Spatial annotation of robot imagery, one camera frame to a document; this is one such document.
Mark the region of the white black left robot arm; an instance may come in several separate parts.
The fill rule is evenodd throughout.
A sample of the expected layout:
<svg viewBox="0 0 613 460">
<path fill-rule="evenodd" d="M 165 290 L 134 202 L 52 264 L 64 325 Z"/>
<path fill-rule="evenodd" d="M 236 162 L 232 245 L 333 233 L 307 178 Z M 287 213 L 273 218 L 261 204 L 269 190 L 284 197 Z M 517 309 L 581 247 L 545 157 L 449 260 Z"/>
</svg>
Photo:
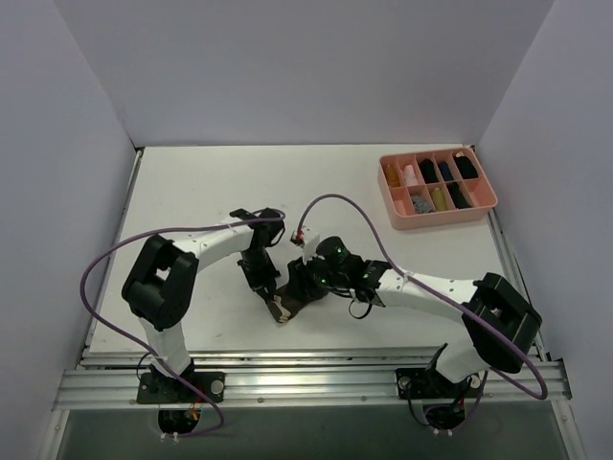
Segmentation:
<svg viewBox="0 0 613 460">
<path fill-rule="evenodd" d="M 139 318 L 152 348 L 154 368 L 162 376 L 159 391 L 172 402 L 186 400 L 193 390 L 193 365 L 185 343 L 182 319 L 193 296 L 198 273 L 233 254 L 239 254 L 248 286 L 264 301 L 273 298 L 280 271 L 267 249 L 284 233 L 284 214 L 272 208 L 255 213 L 237 209 L 222 223 L 189 230 L 181 239 L 161 234 L 144 243 L 131 268 L 122 297 Z"/>
</svg>

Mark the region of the brown underwear cream waistband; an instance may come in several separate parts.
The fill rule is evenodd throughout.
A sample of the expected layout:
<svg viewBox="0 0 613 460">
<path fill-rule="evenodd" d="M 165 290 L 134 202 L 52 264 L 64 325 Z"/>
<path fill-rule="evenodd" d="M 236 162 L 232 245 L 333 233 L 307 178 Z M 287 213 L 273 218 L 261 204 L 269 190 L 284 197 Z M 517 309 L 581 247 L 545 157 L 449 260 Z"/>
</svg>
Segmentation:
<svg viewBox="0 0 613 460">
<path fill-rule="evenodd" d="M 277 323 L 285 324 L 309 302 L 310 296 L 306 287 L 287 283 L 274 292 L 272 297 L 266 301 L 266 306 Z"/>
</svg>

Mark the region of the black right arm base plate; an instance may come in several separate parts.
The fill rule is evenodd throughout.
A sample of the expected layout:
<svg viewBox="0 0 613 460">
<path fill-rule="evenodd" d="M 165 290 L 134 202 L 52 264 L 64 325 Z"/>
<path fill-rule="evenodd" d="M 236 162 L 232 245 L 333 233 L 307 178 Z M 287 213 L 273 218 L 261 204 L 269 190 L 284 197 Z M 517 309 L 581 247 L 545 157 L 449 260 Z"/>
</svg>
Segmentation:
<svg viewBox="0 0 613 460">
<path fill-rule="evenodd" d="M 397 368 L 395 375 L 398 396 L 404 400 L 455 400 L 478 394 L 467 379 L 452 383 L 426 367 Z"/>
</svg>

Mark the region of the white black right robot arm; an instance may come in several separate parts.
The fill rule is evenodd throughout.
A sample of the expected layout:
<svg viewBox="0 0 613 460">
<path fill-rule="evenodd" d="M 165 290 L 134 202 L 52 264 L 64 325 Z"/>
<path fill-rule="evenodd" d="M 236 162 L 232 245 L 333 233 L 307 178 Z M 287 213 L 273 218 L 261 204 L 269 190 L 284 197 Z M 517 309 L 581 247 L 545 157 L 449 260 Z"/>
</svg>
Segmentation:
<svg viewBox="0 0 613 460">
<path fill-rule="evenodd" d="M 425 372 L 426 386 L 440 396 L 486 370 L 518 373 L 542 324 L 532 305 L 495 273 L 476 281 L 450 280 L 356 255 L 298 259 L 288 270 L 285 301 L 307 305 L 334 294 L 369 308 L 422 311 L 464 326 L 462 337 L 443 344 Z"/>
</svg>

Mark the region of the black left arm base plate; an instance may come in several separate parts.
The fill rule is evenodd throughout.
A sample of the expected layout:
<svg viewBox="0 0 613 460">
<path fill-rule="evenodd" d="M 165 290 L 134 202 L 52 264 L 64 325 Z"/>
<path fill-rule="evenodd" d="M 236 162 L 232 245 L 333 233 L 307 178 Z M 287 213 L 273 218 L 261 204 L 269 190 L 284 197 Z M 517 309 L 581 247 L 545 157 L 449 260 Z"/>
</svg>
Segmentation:
<svg viewBox="0 0 613 460">
<path fill-rule="evenodd" d="M 226 375 L 222 372 L 188 372 L 183 379 L 214 403 L 224 399 Z M 156 369 L 144 372 L 136 396 L 138 404 L 201 403 L 204 399 L 177 379 L 164 376 Z"/>
</svg>

